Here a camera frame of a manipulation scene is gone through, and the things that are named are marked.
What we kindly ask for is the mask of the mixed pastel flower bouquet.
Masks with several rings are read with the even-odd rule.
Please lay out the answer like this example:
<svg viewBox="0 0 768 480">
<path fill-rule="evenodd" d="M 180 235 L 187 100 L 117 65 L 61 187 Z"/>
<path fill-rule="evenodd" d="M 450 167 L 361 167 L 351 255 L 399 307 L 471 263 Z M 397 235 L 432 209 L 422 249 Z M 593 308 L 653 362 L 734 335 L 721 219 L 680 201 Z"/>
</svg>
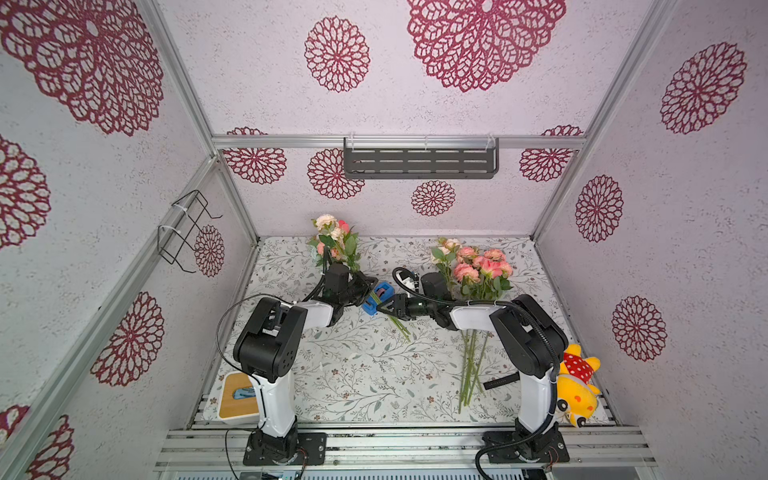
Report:
<svg viewBox="0 0 768 480">
<path fill-rule="evenodd" d="M 333 263 L 343 263 L 350 269 L 349 283 L 371 283 L 373 289 L 380 283 L 361 270 L 361 254 L 357 251 L 359 234 L 344 220 L 324 214 L 312 220 L 317 234 L 308 244 L 314 249 L 316 265 L 321 268 L 317 285 L 304 298 L 305 301 L 323 301 L 325 272 Z"/>
</svg>

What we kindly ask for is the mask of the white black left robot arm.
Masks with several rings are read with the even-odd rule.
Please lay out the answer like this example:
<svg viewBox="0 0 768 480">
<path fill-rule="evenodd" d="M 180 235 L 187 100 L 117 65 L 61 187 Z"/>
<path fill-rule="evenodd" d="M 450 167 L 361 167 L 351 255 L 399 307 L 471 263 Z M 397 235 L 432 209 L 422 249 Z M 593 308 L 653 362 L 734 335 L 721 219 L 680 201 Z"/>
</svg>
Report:
<svg viewBox="0 0 768 480">
<path fill-rule="evenodd" d="M 284 439 L 295 428 L 292 367 L 304 332 L 337 323 L 347 307 L 365 302 L 376 282 L 364 275 L 342 289 L 318 286 L 296 303 L 271 295 L 259 299 L 232 356 L 255 390 L 263 434 Z"/>
</svg>

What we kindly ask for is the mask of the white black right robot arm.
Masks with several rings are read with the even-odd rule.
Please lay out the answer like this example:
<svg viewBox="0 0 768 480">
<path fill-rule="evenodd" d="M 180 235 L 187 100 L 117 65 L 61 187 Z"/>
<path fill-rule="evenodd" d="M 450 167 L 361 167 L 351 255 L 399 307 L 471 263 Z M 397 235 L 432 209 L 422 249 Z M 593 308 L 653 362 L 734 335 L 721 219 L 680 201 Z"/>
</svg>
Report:
<svg viewBox="0 0 768 480">
<path fill-rule="evenodd" d="M 527 435 L 551 428 L 557 403 L 557 380 L 568 338 L 530 295 L 503 301 L 447 301 L 394 295 L 377 311 L 403 321 L 430 317 L 449 330 L 495 334 L 520 376 L 518 422 Z"/>
</svg>

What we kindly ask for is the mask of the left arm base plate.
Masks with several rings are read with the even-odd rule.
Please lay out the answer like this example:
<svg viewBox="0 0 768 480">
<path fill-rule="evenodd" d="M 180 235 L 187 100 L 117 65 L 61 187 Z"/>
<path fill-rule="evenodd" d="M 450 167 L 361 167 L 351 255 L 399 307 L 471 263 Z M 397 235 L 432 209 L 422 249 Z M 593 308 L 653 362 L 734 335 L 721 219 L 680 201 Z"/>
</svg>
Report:
<svg viewBox="0 0 768 480">
<path fill-rule="evenodd" d="M 326 433 L 289 432 L 284 438 L 255 431 L 248 437 L 243 464 L 255 466 L 318 466 L 325 463 Z"/>
</svg>

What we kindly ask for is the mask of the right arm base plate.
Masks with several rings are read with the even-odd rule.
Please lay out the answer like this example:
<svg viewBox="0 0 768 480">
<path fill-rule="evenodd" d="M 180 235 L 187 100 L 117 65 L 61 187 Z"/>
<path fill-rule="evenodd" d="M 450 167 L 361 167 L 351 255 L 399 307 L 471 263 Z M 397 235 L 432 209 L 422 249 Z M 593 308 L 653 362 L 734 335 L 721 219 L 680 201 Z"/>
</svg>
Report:
<svg viewBox="0 0 768 480">
<path fill-rule="evenodd" d="M 502 463 L 567 463 L 570 455 L 565 441 L 555 424 L 544 434 L 526 442 L 521 439 L 526 433 L 517 431 L 488 431 L 482 436 L 485 447 L 496 447 L 516 442 L 512 447 L 495 450 L 487 454 L 492 464 Z"/>
</svg>

